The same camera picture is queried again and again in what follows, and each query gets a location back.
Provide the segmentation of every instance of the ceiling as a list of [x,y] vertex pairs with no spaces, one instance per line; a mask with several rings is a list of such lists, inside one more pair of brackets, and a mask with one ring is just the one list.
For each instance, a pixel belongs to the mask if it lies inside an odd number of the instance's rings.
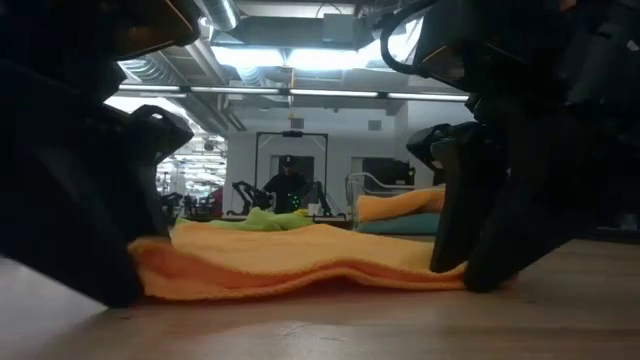
[[[211,5],[214,0],[194,0],[201,8]],[[144,71],[121,63],[130,83],[158,85],[190,85],[190,86],[269,86],[295,87],[301,89],[330,90],[374,90],[386,92],[409,93],[444,93],[460,92],[432,79],[422,79],[399,74],[386,68],[379,56],[379,43],[371,32],[371,23],[381,14],[406,6],[411,1],[388,0],[341,0],[331,4],[317,0],[293,1],[236,1],[242,14],[238,26],[229,32],[212,31],[209,23],[212,18],[201,19],[202,37],[193,45],[184,48],[172,47],[161,52],[148,55],[143,63]],[[414,18],[400,32],[394,34],[390,42],[390,50],[402,53],[403,58],[410,58],[411,49],[417,41],[420,18]],[[354,30],[351,37],[341,38],[349,33],[350,24],[353,29],[365,29],[364,35]],[[330,38],[333,42],[325,44],[342,55],[358,57],[358,64],[345,64],[343,58],[316,59],[308,58],[301,64],[290,64],[298,49],[306,48],[306,41],[312,44],[318,40],[318,32],[322,39]],[[252,46],[238,39],[251,41]],[[355,49],[345,49],[344,41],[351,41]],[[224,49],[262,49],[273,50],[282,56],[282,63],[261,64],[267,61],[262,55],[237,55],[233,53],[230,60],[222,57],[218,50]],[[244,76],[240,76],[237,62],[242,59]],[[247,62],[255,62],[251,67],[250,78],[246,75]],[[214,95],[188,94],[176,98],[159,98],[158,94],[118,93],[117,99],[110,99],[112,105],[125,111],[135,109],[135,104],[162,103],[167,110],[185,118],[197,136],[180,149],[177,155],[182,157],[167,159],[159,168],[159,185],[164,181],[164,173],[184,173],[188,187],[194,191],[204,191],[211,184],[222,185],[226,175],[226,144],[223,137],[229,132],[244,131],[246,127],[237,114],[241,109],[270,108],[319,108],[319,109],[376,109],[385,110],[387,116],[395,115],[403,105],[402,101],[385,101],[374,99],[349,99],[331,97],[302,96],[292,99],[276,96],[246,95]],[[215,140],[217,147],[207,152],[203,149],[206,140]]]

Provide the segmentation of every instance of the table surface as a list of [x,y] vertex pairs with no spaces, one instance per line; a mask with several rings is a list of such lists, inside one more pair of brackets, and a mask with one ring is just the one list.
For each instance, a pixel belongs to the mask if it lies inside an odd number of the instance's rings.
[[511,289],[329,283],[270,300],[107,310],[0,260],[0,359],[637,359],[640,247],[573,241]]

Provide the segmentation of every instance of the yellow towel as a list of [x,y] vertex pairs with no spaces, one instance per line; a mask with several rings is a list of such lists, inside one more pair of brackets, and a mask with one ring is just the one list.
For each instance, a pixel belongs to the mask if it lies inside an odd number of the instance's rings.
[[358,197],[358,219],[374,221],[414,213],[439,213],[444,207],[444,188],[414,190],[390,198]]
[[462,289],[464,265],[429,271],[433,246],[328,225],[257,233],[207,224],[179,225],[172,244],[137,240],[129,247],[149,296],[170,300],[270,296],[347,277],[406,290]]

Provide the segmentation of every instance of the person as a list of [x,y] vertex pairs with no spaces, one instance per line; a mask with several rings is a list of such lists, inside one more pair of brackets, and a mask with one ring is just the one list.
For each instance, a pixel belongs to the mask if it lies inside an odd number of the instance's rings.
[[304,176],[296,172],[295,161],[296,159],[293,156],[287,155],[284,159],[282,172],[272,177],[263,188],[265,192],[276,194],[276,207],[274,210],[276,214],[297,210],[290,208],[289,194],[302,189],[307,183]]

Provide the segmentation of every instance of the metal frame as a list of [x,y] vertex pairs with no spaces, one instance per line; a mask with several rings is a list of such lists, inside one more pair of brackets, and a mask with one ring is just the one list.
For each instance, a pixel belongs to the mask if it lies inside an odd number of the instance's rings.
[[[286,136],[290,131],[281,131],[281,132],[272,132],[272,131],[259,131],[256,133],[256,149],[255,149],[255,158],[253,163],[253,186],[258,187],[258,154],[260,152],[260,137],[263,135],[280,135],[282,137],[294,137],[294,136]],[[324,193],[327,194],[327,169],[329,164],[329,134],[327,133],[305,133],[305,132],[295,132],[299,136],[295,137],[305,137],[305,136],[321,136],[324,138]]]

